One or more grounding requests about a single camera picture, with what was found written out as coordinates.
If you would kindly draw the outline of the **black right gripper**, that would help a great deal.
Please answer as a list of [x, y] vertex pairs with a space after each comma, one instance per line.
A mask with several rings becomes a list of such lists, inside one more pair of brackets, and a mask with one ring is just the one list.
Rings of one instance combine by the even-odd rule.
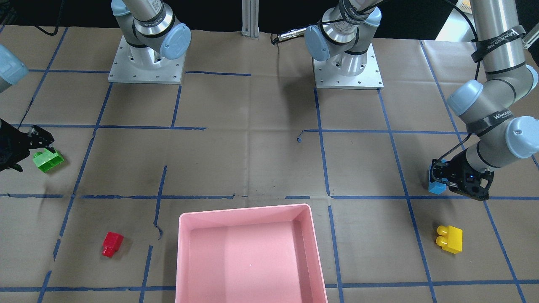
[[1, 119], [0, 170], [13, 169], [23, 172], [18, 163], [29, 156], [29, 150], [44, 147], [55, 154], [53, 143], [52, 134], [37, 125], [33, 125], [29, 132], [23, 133]]

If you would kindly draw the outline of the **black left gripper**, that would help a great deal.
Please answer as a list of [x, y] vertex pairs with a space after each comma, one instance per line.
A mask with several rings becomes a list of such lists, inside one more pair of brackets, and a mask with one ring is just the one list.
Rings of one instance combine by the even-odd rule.
[[464, 151], [450, 161], [433, 159], [431, 165], [435, 185], [445, 185], [451, 192], [476, 201], [487, 201], [490, 198], [489, 190], [494, 173], [475, 170], [466, 160]]

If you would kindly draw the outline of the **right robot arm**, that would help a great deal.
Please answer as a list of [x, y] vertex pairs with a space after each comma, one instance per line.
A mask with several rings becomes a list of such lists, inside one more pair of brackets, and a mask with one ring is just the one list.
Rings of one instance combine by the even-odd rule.
[[[108, 75], [121, 84], [180, 84], [191, 31], [162, 0], [113, 0], [113, 15], [123, 33]], [[2, 120], [1, 169], [22, 171], [19, 162], [30, 150], [45, 148], [54, 153], [54, 138], [33, 125], [22, 132]]]

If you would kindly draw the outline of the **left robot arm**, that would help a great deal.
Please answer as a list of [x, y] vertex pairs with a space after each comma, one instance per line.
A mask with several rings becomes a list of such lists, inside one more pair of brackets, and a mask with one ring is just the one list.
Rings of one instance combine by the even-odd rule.
[[[304, 33], [306, 47], [316, 61], [343, 67], [345, 60], [366, 52], [381, 21], [379, 0], [341, 0], [320, 22]], [[451, 160], [433, 159], [429, 191], [449, 189], [477, 201], [490, 198], [497, 169], [538, 152], [538, 120], [515, 117], [510, 106], [538, 84], [538, 73], [526, 63], [513, 0], [472, 0], [475, 25], [474, 63], [483, 63], [486, 81], [469, 80], [453, 92], [447, 105], [465, 123], [469, 136], [479, 142]]]

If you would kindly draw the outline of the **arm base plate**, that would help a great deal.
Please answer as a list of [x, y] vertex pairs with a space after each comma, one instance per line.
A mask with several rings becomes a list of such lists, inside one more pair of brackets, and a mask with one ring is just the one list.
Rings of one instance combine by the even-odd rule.
[[151, 48], [135, 48], [122, 36], [110, 68], [108, 81], [123, 84], [179, 85], [184, 73], [185, 58], [169, 60]]
[[381, 90], [384, 88], [372, 44], [366, 53], [342, 53], [325, 61], [312, 60], [317, 88]]

